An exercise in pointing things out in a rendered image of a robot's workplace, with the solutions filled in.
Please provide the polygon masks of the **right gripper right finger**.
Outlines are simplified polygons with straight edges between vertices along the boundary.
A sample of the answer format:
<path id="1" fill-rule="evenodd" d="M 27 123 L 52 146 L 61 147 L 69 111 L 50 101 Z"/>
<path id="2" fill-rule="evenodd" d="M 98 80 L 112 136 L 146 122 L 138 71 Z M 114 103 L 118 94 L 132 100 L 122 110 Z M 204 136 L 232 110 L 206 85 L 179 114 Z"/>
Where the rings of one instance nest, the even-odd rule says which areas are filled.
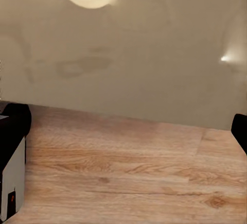
<path id="1" fill-rule="evenodd" d="M 238 141 L 244 152 L 247 154 L 247 116 L 235 114 L 231 132 Z"/>

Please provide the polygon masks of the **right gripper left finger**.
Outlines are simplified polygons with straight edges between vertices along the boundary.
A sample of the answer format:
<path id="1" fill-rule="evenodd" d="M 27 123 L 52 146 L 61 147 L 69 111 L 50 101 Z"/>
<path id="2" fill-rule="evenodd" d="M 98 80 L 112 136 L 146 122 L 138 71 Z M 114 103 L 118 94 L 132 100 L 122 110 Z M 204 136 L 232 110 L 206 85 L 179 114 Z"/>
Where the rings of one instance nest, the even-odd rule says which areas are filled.
<path id="1" fill-rule="evenodd" d="M 26 134 L 22 114 L 0 119 L 0 175 Z"/>

